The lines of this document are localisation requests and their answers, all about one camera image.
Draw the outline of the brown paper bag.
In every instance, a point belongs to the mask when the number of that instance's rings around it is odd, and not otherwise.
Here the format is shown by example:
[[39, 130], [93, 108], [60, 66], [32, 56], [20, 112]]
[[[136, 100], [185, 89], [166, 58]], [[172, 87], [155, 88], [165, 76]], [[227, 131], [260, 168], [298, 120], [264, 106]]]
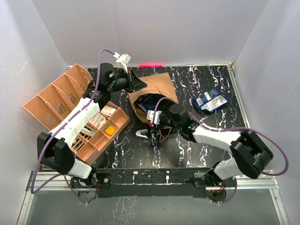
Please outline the brown paper bag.
[[135, 102], [142, 99], [142, 97], [149, 97], [151, 94], [154, 94], [159, 95], [160, 98], [170, 98], [178, 103], [175, 88], [168, 73], [145, 76], [141, 77], [140, 80], [146, 83], [147, 87], [133, 93], [128, 93], [128, 97], [135, 114], [143, 123], [149, 123], [146, 119], [147, 113], [138, 106], [135, 106]]

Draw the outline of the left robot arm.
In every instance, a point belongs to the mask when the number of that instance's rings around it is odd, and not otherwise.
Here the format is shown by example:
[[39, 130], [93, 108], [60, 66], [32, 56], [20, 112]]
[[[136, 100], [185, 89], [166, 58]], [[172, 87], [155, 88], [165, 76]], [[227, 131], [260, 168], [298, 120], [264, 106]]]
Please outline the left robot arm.
[[135, 76], [131, 69], [114, 68], [110, 63], [98, 66], [97, 77], [89, 83], [79, 103], [72, 112], [49, 133], [37, 137], [37, 166], [44, 165], [61, 175], [80, 178], [87, 187], [96, 184], [97, 176], [90, 165], [76, 159], [71, 151], [75, 138], [90, 119], [96, 116], [111, 100], [111, 94], [125, 90], [137, 92], [147, 84]]

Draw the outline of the blue white snack packet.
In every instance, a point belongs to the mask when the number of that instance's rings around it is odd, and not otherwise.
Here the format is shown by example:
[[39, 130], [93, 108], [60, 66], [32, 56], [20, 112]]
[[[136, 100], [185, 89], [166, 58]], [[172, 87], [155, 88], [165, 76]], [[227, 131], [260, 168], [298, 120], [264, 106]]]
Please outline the blue white snack packet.
[[198, 98], [193, 98], [192, 103], [200, 112], [214, 113], [216, 110], [230, 103], [230, 101], [216, 89], [211, 89]]

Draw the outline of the dark blue snack bag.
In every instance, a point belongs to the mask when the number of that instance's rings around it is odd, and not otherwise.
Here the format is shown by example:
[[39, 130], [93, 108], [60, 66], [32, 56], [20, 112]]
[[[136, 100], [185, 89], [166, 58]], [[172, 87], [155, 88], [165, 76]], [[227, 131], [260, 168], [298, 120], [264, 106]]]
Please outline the dark blue snack bag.
[[142, 95], [135, 101], [135, 106], [147, 113], [148, 110], [153, 111], [155, 109], [158, 100], [161, 98], [162, 96], [159, 94]]

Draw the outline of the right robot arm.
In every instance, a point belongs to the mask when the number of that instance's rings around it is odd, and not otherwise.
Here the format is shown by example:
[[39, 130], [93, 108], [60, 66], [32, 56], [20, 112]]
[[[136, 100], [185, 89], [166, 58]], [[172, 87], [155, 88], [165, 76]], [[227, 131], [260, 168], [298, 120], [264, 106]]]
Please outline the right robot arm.
[[187, 141], [215, 146], [232, 154], [232, 158], [216, 162], [201, 177], [191, 178], [194, 184], [220, 186], [226, 179], [239, 175], [256, 179], [274, 157], [255, 132], [204, 128], [179, 104], [155, 112], [154, 124], [177, 129]]

